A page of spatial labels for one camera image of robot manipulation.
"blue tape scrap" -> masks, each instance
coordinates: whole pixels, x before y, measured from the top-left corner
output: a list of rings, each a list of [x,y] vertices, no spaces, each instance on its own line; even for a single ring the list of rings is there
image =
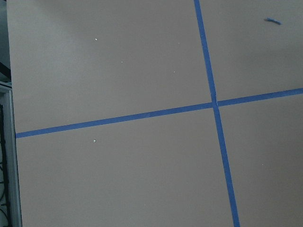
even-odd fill
[[[275,19],[270,18],[270,17],[267,17],[265,20],[266,20],[266,21],[270,21],[270,22],[274,22],[274,23],[276,23],[276,24],[278,24],[278,25],[281,25],[281,24],[282,24],[281,21],[275,20]]]

